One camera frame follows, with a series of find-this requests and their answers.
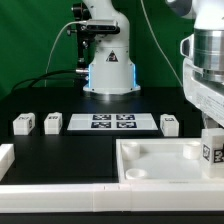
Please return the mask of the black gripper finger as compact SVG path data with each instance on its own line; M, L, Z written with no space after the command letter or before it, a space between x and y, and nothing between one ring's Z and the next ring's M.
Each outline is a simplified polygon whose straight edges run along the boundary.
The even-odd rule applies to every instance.
M203 120L204 127L206 129L212 129L212 128L219 127L218 123L205 113L202 113L202 120Z

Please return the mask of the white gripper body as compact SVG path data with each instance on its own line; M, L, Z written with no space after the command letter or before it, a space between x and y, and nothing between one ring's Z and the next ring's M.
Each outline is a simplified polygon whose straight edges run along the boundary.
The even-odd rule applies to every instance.
M224 127L224 85L205 80L188 58L183 60L183 90L189 102Z

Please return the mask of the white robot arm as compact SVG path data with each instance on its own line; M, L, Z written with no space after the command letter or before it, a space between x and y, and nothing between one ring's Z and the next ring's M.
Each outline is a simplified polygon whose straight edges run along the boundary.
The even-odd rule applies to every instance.
M91 18L85 29L96 35L94 59L84 90L98 96L138 91L135 65L129 58L129 21L112 0L82 0ZM224 127L224 0L165 0L179 16L195 20L194 32L183 39L185 97Z

